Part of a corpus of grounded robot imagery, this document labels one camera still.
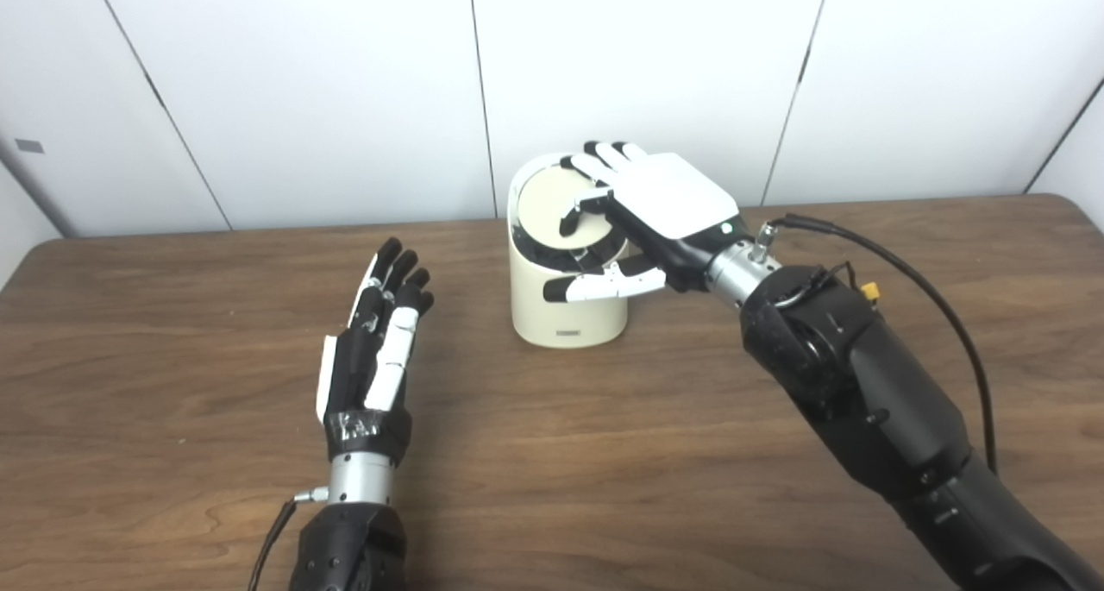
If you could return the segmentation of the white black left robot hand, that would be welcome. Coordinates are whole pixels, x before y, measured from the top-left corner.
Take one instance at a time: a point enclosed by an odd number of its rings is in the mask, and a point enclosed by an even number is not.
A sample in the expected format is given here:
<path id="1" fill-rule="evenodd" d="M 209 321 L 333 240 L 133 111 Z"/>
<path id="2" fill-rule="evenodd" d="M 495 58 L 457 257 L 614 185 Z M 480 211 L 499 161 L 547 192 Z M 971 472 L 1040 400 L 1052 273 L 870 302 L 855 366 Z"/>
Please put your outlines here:
<path id="1" fill-rule="evenodd" d="M 328 457 L 406 457 L 413 418 L 405 407 L 407 368 L 422 316 L 434 304 L 429 272 L 399 238 L 383 242 L 355 289 L 342 333 L 323 337 L 316 414 Z"/>

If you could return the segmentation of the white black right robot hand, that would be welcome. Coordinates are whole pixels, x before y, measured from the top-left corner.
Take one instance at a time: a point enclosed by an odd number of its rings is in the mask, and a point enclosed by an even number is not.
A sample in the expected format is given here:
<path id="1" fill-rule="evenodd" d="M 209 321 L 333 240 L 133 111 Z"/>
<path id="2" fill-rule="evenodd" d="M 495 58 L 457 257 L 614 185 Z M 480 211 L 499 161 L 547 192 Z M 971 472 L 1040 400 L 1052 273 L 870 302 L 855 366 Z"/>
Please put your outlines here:
<path id="1" fill-rule="evenodd" d="M 593 184 L 562 213 L 561 235 L 575 233 L 583 215 L 599 215 L 638 253 L 548 281 L 548 303 L 627 299 L 665 287 L 710 292 L 712 262 L 750 238 L 737 201 L 678 154 L 590 141 L 582 152 L 560 159 L 560 166 Z"/>

